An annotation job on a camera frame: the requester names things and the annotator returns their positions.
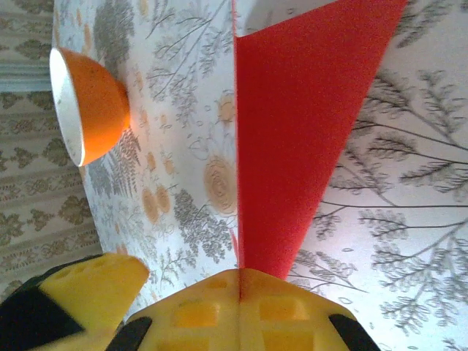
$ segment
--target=wallpaper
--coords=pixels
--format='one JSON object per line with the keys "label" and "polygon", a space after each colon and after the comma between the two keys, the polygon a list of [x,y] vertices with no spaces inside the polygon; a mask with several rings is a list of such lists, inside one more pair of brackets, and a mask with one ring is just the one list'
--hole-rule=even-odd
{"label": "wallpaper", "polygon": [[[240,0],[237,31],[329,2]],[[386,351],[468,347],[467,16],[466,1],[408,1],[288,278]],[[130,313],[236,265],[232,21],[228,0],[54,7],[55,44],[128,90],[131,127],[82,176],[104,251],[151,270]]]}
{"label": "wallpaper", "polygon": [[46,92],[0,93],[0,296],[101,252],[78,169]]}
{"label": "wallpaper", "polygon": [[48,61],[53,1],[3,0],[0,12],[0,62]]}

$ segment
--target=red triangle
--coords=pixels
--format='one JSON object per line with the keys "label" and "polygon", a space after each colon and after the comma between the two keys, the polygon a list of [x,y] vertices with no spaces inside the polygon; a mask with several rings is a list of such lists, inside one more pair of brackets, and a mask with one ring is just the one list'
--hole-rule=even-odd
{"label": "red triangle", "polygon": [[235,39],[240,266],[285,278],[406,0],[339,0]]}

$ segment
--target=orange flower print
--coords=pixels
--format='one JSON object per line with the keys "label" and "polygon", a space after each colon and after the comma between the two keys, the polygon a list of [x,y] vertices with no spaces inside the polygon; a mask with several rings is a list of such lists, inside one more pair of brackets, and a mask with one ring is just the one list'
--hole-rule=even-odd
{"label": "orange flower print", "polygon": [[137,85],[139,91],[143,90],[143,77],[140,71],[136,71],[135,73],[135,84]]}
{"label": "orange flower print", "polygon": [[171,159],[164,160],[164,168],[166,169],[166,173],[171,176],[174,174],[176,169],[174,168],[174,162]]}
{"label": "orange flower print", "polygon": [[81,20],[81,11],[80,11],[80,9],[76,9],[76,21],[77,21],[79,26],[81,26],[81,24],[83,24],[83,22]]}
{"label": "orange flower print", "polygon": [[158,295],[153,290],[151,291],[151,297],[154,299],[154,302],[158,302]]}
{"label": "orange flower print", "polygon": [[85,36],[84,48],[85,48],[85,51],[87,53],[89,53],[89,51],[91,50],[91,48],[93,46],[93,38],[91,36],[91,29],[89,28],[89,25],[87,23],[85,24],[85,28],[83,30],[83,33],[84,33],[84,36]]}
{"label": "orange flower print", "polygon": [[156,169],[156,157],[154,157],[152,152],[148,152],[146,155],[146,161],[148,163],[149,170],[152,172]]}
{"label": "orange flower print", "polygon": [[148,10],[149,10],[148,0],[140,0],[138,4],[138,9],[140,10],[141,17],[144,17],[144,18],[148,17]]}
{"label": "orange flower print", "polygon": [[224,124],[229,124],[235,118],[234,93],[225,93],[218,101],[218,118]]}
{"label": "orange flower print", "polygon": [[165,214],[170,210],[170,199],[169,192],[162,185],[156,189],[156,199],[158,201],[159,208]]}
{"label": "orange flower print", "polygon": [[127,247],[125,246],[125,244],[117,245],[117,246],[116,246],[116,252],[117,252],[118,254],[129,254],[128,251],[127,251]]}
{"label": "orange flower print", "polygon": [[234,167],[225,158],[213,156],[205,166],[203,181],[211,205],[221,214],[234,214],[237,210]]}
{"label": "orange flower print", "polygon": [[156,224],[159,219],[158,202],[156,197],[148,188],[143,189],[141,197],[143,199],[143,209],[145,210],[146,217],[149,222]]}
{"label": "orange flower print", "polygon": [[149,127],[148,113],[146,112],[146,110],[142,110],[140,113],[140,127]]}

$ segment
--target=black stripe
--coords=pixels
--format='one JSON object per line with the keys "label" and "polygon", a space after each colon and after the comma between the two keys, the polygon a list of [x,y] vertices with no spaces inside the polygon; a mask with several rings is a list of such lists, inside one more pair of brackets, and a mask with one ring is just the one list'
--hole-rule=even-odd
{"label": "black stripe", "polygon": [[2,350],[24,351],[84,331],[38,287],[17,291],[0,305]]}
{"label": "black stripe", "polygon": [[150,317],[131,321],[114,336],[105,351],[137,351],[152,322]]}
{"label": "black stripe", "polygon": [[355,320],[343,314],[332,314],[328,319],[350,351],[380,351],[362,325]]}

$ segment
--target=orange bowl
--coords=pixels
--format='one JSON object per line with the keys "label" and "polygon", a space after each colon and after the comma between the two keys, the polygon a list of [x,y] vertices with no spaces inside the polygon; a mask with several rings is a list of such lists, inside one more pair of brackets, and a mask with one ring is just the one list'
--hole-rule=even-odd
{"label": "orange bowl", "polygon": [[110,151],[129,126],[124,85],[98,62],[65,48],[50,52],[50,80],[72,161],[81,167]]}

